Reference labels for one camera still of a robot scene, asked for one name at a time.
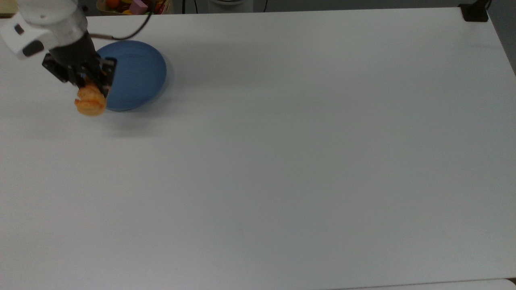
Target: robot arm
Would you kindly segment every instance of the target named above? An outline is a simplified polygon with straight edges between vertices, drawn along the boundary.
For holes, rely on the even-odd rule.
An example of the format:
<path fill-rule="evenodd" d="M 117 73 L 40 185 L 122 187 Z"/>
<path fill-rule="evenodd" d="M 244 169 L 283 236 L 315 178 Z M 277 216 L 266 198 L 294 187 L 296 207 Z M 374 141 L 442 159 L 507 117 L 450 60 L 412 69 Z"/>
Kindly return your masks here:
<path fill-rule="evenodd" d="M 0 29 L 9 49 L 20 59 L 48 50 L 42 65 L 60 81 L 83 87 L 87 76 L 107 97 L 116 60 L 96 53 L 77 0 L 18 0 L 18 8 Z"/>

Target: table surface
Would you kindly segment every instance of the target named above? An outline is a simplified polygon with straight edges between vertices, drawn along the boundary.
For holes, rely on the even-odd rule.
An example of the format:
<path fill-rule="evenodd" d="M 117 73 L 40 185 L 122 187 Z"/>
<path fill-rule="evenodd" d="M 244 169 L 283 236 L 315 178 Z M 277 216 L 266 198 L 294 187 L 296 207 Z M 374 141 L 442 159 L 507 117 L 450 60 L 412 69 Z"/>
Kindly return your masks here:
<path fill-rule="evenodd" d="M 2 290 L 516 277 L 516 77 L 491 22 L 171 15 L 135 40 L 165 57 L 165 87 L 98 118 L 42 54 L 0 42 Z"/>

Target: pink block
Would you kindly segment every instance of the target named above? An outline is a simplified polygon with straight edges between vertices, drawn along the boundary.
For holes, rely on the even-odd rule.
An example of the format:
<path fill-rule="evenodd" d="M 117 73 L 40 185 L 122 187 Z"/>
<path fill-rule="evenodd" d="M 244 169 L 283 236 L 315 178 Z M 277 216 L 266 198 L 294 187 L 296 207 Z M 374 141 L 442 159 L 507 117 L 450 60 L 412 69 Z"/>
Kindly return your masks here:
<path fill-rule="evenodd" d="M 133 0 L 133 2 L 131 3 L 131 6 L 129 7 L 129 10 L 134 15 L 142 15 L 147 12 L 148 8 L 149 7 L 147 5 L 145 5 L 145 3 L 143 3 L 141 0 Z"/>

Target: plate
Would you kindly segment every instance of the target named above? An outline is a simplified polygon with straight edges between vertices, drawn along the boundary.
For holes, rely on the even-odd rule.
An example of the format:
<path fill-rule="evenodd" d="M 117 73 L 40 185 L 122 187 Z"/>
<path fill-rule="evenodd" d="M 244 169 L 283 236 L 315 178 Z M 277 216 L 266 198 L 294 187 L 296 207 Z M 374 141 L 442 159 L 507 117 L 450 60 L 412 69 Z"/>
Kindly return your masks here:
<path fill-rule="evenodd" d="M 140 41 L 110 43 L 97 53 L 117 59 L 115 78 L 107 98 L 107 109 L 125 111 L 157 96 L 165 83 L 167 65 L 154 47 Z"/>

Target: orange food item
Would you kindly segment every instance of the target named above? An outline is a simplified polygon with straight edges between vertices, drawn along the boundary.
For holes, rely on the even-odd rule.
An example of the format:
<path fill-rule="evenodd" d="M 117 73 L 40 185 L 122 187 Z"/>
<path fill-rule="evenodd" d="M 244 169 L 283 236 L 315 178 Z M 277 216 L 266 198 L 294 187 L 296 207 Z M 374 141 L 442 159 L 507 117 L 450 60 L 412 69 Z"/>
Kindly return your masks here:
<path fill-rule="evenodd" d="M 86 79 L 86 85 L 79 89 L 75 99 L 77 111 L 87 116 L 98 116 L 106 110 L 107 100 L 94 82 Z"/>
<path fill-rule="evenodd" d="M 110 9 L 116 9 L 120 5 L 120 0 L 106 0 L 106 6 Z"/>

